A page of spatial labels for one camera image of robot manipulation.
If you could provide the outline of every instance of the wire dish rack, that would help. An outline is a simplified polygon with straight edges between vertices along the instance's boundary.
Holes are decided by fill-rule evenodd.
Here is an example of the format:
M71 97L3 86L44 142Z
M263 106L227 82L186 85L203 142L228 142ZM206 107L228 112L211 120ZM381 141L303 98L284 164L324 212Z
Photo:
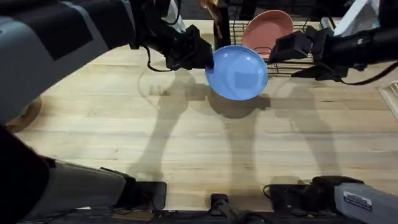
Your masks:
M217 38L216 27L215 47L216 49L226 45L242 45L242 36L249 21L258 14L273 9L287 12L294 20L294 32L305 30L314 20L312 9L316 7L316 2L312 0L224 0L219 3L219 10L222 15L222 22L219 23L222 39ZM290 77L295 72L299 72L313 65L312 55L301 60L288 60L283 63L268 65L270 76Z

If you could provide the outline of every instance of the wood grain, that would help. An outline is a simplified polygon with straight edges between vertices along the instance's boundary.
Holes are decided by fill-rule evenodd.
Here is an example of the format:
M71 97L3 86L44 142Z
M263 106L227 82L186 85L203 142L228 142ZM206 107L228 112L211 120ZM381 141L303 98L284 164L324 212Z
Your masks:
M213 39L212 21L191 23ZM376 90L397 73L362 87L272 77L257 98L231 102L203 70L154 73L146 58L125 46L92 61L42 95L39 117L18 136L46 156L163 180L168 209L206 209L210 194L226 193L269 210L263 185L328 174L398 194L398 124Z

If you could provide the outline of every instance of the white label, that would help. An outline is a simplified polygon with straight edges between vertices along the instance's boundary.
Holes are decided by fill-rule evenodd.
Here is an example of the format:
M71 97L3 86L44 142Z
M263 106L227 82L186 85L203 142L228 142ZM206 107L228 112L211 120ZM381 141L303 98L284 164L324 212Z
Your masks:
M372 211L372 201L370 199L346 191L343 192L343 196L345 202Z

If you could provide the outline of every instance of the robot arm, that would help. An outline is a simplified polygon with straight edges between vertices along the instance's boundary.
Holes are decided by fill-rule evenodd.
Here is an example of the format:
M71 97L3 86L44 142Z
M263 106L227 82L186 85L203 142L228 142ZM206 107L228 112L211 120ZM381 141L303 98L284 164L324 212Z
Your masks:
M162 17L170 0L15 0L0 3L0 124L65 76L126 44L150 47L166 66L212 67L195 26L179 33Z

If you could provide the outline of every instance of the black cable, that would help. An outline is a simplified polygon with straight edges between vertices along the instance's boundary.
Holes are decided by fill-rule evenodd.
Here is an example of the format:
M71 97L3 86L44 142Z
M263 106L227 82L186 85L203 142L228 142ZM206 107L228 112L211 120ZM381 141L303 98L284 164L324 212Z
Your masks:
M308 23L308 21L310 20L310 18L309 17L307 17L307 20L304 22L304 25L303 25L303 32L305 32L305 26L307 25L307 23Z
M58 218L65 217L65 216L67 216L67 215L69 215L69 214L71 214L71 213L73 213L75 211L76 210L73 209L73 210L70 210L70 211L67 211L67 212L62 212L62 213L55 214L55 215L53 215L51 217L38 219L38 220L32 220L32 221L23 221L23 222L20 222L20 223L21 224L48 224L51 221L54 221L54 220L56 220Z
M390 72L392 72L397 67L398 67L398 62L395 62L392 65L388 66L386 69L384 69L381 73L375 75L374 77L368 78L367 80L363 80L363 81L356 82L356 83L346 83L341 78L338 81L341 82L341 83L344 83L346 85L353 85L353 86L366 85L366 84L372 83L372 82L374 82L376 80L379 80L382 77L385 77L386 75L388 75Z
M247 214L245 214L245 215L242 217L242 219L241 219L242 221L241 221L241 222L238 222L238 223L245 224L245 223L246 223L246 220L247 220L248 218L251 218L251 217L259 218L263 223L272 224L272 221L270 221L268 218L262 216L260 213L257 213L257 212L248 212Z
M257 52L257 49L269 49L270 51L272 51L272 48L270 47L256 47L255 49L253 49L253 51L255 51L257 54L271 54L271 52Z
M157 69L157 68L152 67L152 66L150 65L150 51L149 51L149 48L148 48L148 46L146 46L146 45L142 45L142 46L147 50L147 55L148 55L148 63L147 63L147 66L148 66L149 69L151 69L151 70L154 71L154 72L171 72L171 71L172 71L171 69L170 69L170 70L159 70L159 69Z
M181 13L181 2L182 0L177 0L177 17L175 18L174 22L167 22L167 21L163 21L164 23L166 23L169 26L175 25L178 22L178 19L180 17L180 13Z
M271 200L271 196L269 194L266 193L266 189L269 187L270 185L265 185L262 188L262 193L264 194L264 196L266 196L269 200Z

